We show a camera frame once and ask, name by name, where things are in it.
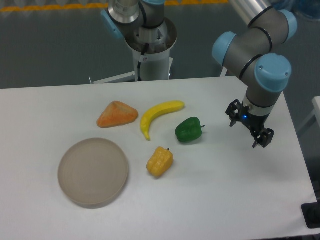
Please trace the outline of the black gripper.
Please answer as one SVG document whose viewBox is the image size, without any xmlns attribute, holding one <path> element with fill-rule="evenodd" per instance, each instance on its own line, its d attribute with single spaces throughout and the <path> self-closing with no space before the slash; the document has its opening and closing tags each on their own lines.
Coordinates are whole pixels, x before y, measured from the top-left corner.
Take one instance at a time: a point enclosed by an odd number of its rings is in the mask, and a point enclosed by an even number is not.
<svg viewBox="0 0 320 240">
<path fill-rule="evenodd" d="M 272 142 L 275 134 L 274 130 L 265 128 L 265 122 L 270 113 L 266 115 L 254 115 L 249 110 L 249 106 L 243 106 L 238 99 L 231 102 L 225 111 L 225 114 L 230 119 L 229 126 L 233 127 L 237 122 L 241 122 L 249 129 L 254 138 L 252 148 L 258 145 L 266 148 Z"/>
</svg>

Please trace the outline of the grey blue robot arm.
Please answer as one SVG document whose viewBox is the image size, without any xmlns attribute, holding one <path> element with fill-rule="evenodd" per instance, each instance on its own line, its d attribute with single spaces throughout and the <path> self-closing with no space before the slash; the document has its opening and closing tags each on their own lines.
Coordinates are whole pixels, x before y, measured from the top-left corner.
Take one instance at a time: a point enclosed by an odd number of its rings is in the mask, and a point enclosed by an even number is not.
<svg viewBox="0 0 320 240">
<path fill-rule="evenodd" d="M 240 122 L 250 131 L 255 145 L 267 147 L 275 133 L 265 128 L 265 122 L 292 74 L 290 62 L 273 49 L 295 35 L 297 20 L 267 0 L 233 0 L 231 5 L 248 31 L 240 36 L 223 33 L 212 47 L 212 57 L 247 90 L 243 101 L 229 104 L 226 114 L 231 125 Z M 136 81 L 169 79 L 177 30 L 165 17 L 163 0 L 111 0 L 101 18 L 108 31 L 125 39 L 131 49 Z"/>
</svg>

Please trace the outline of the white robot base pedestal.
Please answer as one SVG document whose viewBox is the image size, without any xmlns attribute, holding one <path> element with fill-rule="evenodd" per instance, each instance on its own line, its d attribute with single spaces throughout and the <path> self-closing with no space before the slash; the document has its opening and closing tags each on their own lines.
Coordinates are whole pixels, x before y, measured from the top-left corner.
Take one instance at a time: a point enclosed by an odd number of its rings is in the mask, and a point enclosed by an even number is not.
<svg viewBox="0 0 320 240">
<path fill-rule="evenodd" d="M 168 80 L 173 58 L 170 51 L 177 41 L 174 23 L 164 18 L 156 28 L 139 27 L 125 37 L 132 51 L 134 71 L 92 81 L 92 84 Z"/>
</svg>

